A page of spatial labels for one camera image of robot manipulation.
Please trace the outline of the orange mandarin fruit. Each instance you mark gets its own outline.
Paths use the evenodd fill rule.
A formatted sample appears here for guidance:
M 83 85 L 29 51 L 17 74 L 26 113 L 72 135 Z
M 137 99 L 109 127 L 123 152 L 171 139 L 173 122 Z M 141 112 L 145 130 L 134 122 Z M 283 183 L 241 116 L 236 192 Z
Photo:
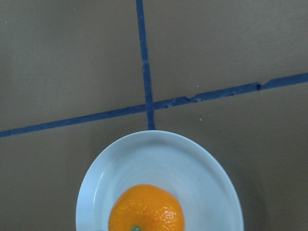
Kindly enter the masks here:
M 149 184 L 133 186 L 113 205 L 109 231 L 183 231 L 185 218 L 176 197 Z

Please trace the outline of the light blue plate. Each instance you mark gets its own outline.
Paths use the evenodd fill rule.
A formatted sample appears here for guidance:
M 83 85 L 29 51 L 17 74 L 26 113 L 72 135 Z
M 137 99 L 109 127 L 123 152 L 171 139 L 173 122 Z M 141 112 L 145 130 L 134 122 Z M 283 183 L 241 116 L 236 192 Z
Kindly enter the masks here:
M 188 231 L 244 229 L 238 195 L 218 161 L 192 140 L 159 130 L 129 134 L 97 156 L 79 190 L 76 229 L 107 230 L 115 201 L 138 184 L 174 195 Z

